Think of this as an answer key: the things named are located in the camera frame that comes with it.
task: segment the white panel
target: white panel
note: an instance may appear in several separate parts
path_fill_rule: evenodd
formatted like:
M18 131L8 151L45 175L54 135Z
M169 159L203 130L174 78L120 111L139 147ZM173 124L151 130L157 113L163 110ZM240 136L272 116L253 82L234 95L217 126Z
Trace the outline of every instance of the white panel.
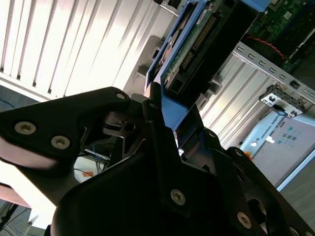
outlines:
M28 85L34 82L52 3L53 0L36 0L21 68L21 81Z
M108 87L113 84L117 70L126 54L126 49L119 48L119 45L129 29L128 25L133 25L137 16L141 17L139 15L141 3L142 1L138 0L121 3L117 16L125 17L116 17L111 27L112 30L107 30L109 33L104 36L85 86L81 88L83 91Z
M39 102L46 102L46 101L49 101L49 100L56 98L56 97L54 97L51 94L48 94L46 92L38 91L33 86L25 85L20 80L12 78L11 76L8 76L8 75L3 74L1 72L0 72L0 85L4 86L10 90L16 91L20 94L23 94L27 97L30 97L36 101L39 101Z
M37 100L123 89L148 38L162 38L175 18L151 0L4 0L0 11L10 76L0 83Z
M12 13L12 20L10 26L10 33L8 38L8 43L5 51L4 69L3 72L7 75L11 75L14 51L16 46L16 40L18 38L23 0L14 1L14 8Z
M11 76L13 78L17 78L18 73L19 73L23 45L26 40L25 35L26 35L27 27L28 27L31 5L32 5L32 0L24 0L20 26L19 26L19 33L18 33L18 38L16 40L14 59L13 59L12 70L11 70Z
M48 92L63 43L74 0L60 0L49 26L47 40L39 63L36 87Z
M1 0L0 5L0 60L2 60L6 27L9 16L10 0Z
M78 4L51 86L52 94L57 97L64 96L94 6L95 0L81 0Z
M120 0L118 2L115 0L100 2L91 28L84 38L78 59L73 68L66 90L67 96L82 92L84 80L90 72L106 28L108 27L112 14L114 14L113 11L116 3L118 3L117 7L119 7L120 2Z
M170 12L160 8L154 2L151 2L150 8L142 19L142 24L139 26L137 35L132 41L127 55L120 66L119 72L113 82L113 86L121 90L136 65L138 58L151 35L162 38L167 30L169 23L174 18Z
M275 81L236 56L222 67L220 76L222 89L200 114L205 127L213 130L227 148L238 146L269 110L258 98Z

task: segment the cable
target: cable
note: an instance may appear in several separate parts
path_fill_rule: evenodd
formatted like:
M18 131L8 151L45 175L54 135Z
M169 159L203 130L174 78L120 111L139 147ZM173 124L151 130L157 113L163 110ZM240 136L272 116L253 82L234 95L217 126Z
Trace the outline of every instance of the cable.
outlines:
M27 209L25 209L24 211L22 211L20 214L18 214L17 216L15 216L12 220L10 220L9 222L7 222L6 223L6 225L3 227L3 228L5 228L10 222L12 222L14 219L16 219L17 217L19 217L20 215L22 215L25 211L27 211L28 210L28 208Z
M2 230L4 230L4 231L6 231L8 234L10 234L11 236L14 236L13 234L11 234L8 230L6 230L6 229L2 229Z
M81 171L81 172L86 173L87 175L93 177L93 176L92 176L91 174L89 174L88 172L85 172L85 171L82 171L82 170L79 170L79 169L76 169L76 168L74 168L74 170L75 170L75 171Z
M272 45L271 43L268 43L267 41L262 40L260 38L254 38L252 36L247 36L247 38L251 38L253 40L259 41L261 43L267 44L268 46L272 47L281 56L282 60L285 61L284 55L282 54L282 52L278 48L276 48L274 45Z
M102 172L102 169L100 168L100 159L101 159L101 157L99 157L99 156L96 154L96 152L95 152L95 145L96 145L96 144L93 145L93 152L94 152L94 155L95 155L95 157L96 157L95 162L96 162L97 173L99 174L100 172Z
M12 229L12 228L10 228L10 226L7 226L12 232L13 232L13 234L15 235L15 236L17 236L17 234L15 233L15 231Z
M22 221L25 220L25 217L26 217L26 211L24 212L23 217L18 222L16 222L14 225L15 231L18 232L19 234L22 234L22 233L20 231L18 231L17 226L18 226L18 224L20 224Z
M2 100L1 98L0 98L0 101L5 103L6 105L9 105L12 108L15 108L11 103L8 103L7 101Z

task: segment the blue cable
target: blue cable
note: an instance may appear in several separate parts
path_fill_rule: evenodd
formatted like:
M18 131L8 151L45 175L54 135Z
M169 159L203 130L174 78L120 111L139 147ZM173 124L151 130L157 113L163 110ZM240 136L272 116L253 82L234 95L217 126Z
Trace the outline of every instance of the blue cable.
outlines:
M95 157L97 157L98 159L102 160L102 158L101 158L100 156L98 156L97 153L95 152L95 145L96 145L96 144L93 145L93 152L94 152L94 155L95 155Z
M5 103L6 105L9 105L12 108L15 108L11 103L8 103L7 101L2 100L1 98L0 98L0 101Z

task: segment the green circuit board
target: green circuit board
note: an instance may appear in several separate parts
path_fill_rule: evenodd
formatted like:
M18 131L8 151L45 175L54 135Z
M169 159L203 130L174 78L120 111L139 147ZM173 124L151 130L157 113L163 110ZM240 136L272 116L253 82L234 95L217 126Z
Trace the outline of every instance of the green circuit board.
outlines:
M172 73L175 73L175 71L179 68L180 65L183 65L183 63L186 62L186 64L189 63L190 56L189 51L191 48L197 47L196 43L198 40L202 37L202 33L204 29L210 30L211 28L211 20L214 20L214 16L212 13L212 8L216 4L216 1L209 1L209 4L205 6L203 11L201 12L198 20L192 27L189 35L187 36L185 42L181 46L179 52L171 62L167 72L165 73L164 77L162 78L163 81L165 81Z
M271 1L265 12L260 13L249 30L253 37L273 43L291 20L298 14L307 0L278 0Z

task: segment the black plastic part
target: black plastic part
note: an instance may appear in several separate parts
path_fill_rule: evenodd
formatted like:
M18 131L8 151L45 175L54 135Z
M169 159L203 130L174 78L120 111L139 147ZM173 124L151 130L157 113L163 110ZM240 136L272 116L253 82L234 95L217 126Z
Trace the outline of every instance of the black plastic part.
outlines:
M224 17L228 16L224 24L222 18L207 41L211 43L206 46L206 53L199 53L200 63L195 67L194 72L189 73L189 78L176 101L190 108L196 102L199 95L204 94L209 88L209 82L222 66L224 61L233 51L235 45L242 38L257 13L242 2L235 4L234 9L226 10Z
M299 87L301 86L298 82L296 82L295 80L292 80L291 82L290 82L290 85L291 85L291 87L292 88L294 88L294 89L299 89Z
M106 113L123 112L129 105L128 95L110 87L2 112L1 137L21 148L31 149L39 156L32 159L18 155L1 158L19 166L45 170L46 174L67 174L80 150L110 137L100 128ZM17 133L14 127L21 121L34 124L36 131L30 135ZM70 146L66 149L53 147L51 139L57 135L67 137Z

